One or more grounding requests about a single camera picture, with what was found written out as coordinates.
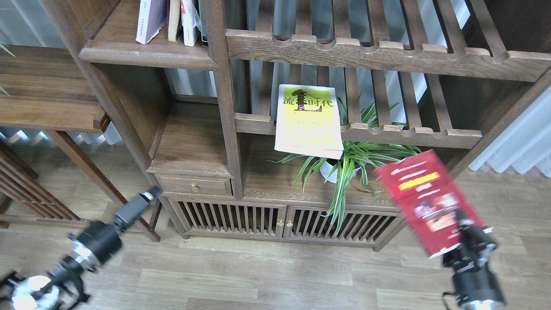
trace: cartoon figure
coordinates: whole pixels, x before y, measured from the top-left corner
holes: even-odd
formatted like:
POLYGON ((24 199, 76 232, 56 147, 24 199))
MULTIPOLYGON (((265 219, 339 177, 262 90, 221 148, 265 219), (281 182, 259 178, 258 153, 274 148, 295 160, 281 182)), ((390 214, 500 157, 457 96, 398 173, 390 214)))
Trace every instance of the cartoon figure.
POLYGON ((306 95, 308 95, 308 96, 310 96, 310 97, 312 97, 312 98, 315 98, 315 99, 319 99, 319 98, 314 97, 314 96, 312 96, 312 95, 309 95, 307 92, 305 92, 305 91, 302 90, 302 89, 297 89, 297 90, 295 90, 293 93, 291 93, 291 95, 297 97, 297 100, 296 100, 296 110, 295 110, 295 111, 321 112, 321 108, 322 108, 322 107, 320 107, 320 108, 317 109, 317 110, 306 110, 306 109, 304 109, 304 105, 306 104, 306 103, 304 102, 304 97, 305 97, 306 95))

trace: yellow book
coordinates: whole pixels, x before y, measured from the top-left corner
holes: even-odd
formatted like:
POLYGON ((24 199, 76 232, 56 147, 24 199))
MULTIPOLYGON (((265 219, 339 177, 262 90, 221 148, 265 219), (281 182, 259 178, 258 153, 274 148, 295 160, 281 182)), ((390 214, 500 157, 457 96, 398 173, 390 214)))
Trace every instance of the yellow book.
POLYGON ((281 84, 276 151, 339 159, 343 143, 335 89, 281 84))

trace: brass knob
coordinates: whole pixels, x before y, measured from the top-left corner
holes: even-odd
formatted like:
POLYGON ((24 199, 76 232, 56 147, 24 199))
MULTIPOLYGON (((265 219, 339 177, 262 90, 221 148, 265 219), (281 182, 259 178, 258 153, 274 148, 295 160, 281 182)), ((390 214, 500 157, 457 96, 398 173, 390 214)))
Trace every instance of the brass knob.
POLYGON ((199 191, 199 187, 197 187, 197 184, 191 183, 191 191, 194 193, 199 191))

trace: spider plant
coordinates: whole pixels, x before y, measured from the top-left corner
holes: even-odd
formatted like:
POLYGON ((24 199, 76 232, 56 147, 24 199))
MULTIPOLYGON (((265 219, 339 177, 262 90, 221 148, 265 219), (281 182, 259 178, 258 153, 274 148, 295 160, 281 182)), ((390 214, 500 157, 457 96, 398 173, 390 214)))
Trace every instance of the spider plant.
MULTIPOLYGON (((12 55, 13 57, 15 57, 15 55, 14 55, 12 52, 10 52, 10 50, 7 48, 7 46, 6 46, 3 42, 1 42, 1 41, 0 41, 0 49, 6 51, 8 54, 10 54, 10 55, 12 55)), ((9 96, 8 92, 6 92, 6 90, 5 90, 4 88, 2 88, 2 86, 0 86, 0 91, 2 91, 2 93, 4 93, 4 94, 6 94, 6 95, 9 96)))
MULTIPOLYGON (((341 108, 343 109, 344 117, 341 118, 341 125, 348 124, 347 119, 347 108, 342 102, 341 98, 337 98, 341 108)), ((398 104, 392 104, 390 109, 392 110, 398 104)), ((361 121, 363 123, 369 124, 370 127, 378 127, 379 122, 376 117, 375 103, 371 104, 367 108, 361 110, 361 121)), ((404 123, 393 122, 393 125, 405 126, 404 123)), ((368 168, 369 166, 377 168, 379 166, 385 165, 388 162, 397 162, 403 158, 415 155, 420 153, 421 150, 416 146, 408 145, 396 145, 396 144, 387 144, 387 143, 370 143, 370 142, 355 142, 355 141, 343 141, 344 151, 337 163, 333 166, 333 169, 329 175, 334 172, 337 173, 337 183, 335 186, 335 191, 333 193, 333 201, 329 210, 324 216, 333 216, 331 219, 331 224, 337 222, 337 228, 335 231, 339 233, 341 230, 343 221, 344 221, 344 208, 346 206, 346 190, 350 181, 353 177, 353 170, 355 168, 360 168, 361 170, 361 184, 366 188, 368 184, 368 168)), ((304 181, 302 183, 302 190, 304 191, 306 186, 306 181, 308 177, 314 173, 320 171, 321 166, 326 162, 327 158, 319 158, 314 156, 300 155, 300 154, 290 154, 278 161, 271 161, 273 163, 286 163, 296 158, 307 157, 299 170, 294 184, 297 184, 298 181, 304 176, 304 181)))

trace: red book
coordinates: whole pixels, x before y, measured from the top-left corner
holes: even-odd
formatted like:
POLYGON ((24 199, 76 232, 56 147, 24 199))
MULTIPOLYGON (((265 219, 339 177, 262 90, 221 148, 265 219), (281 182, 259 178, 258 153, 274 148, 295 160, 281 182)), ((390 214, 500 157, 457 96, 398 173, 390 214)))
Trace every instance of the red book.
POLYGON ((432 150, 378 167, 374 173, 430 258, 449 252, 460 244, 456 209, 463 210, 475 225, 485 228, 476 210, 432 150))

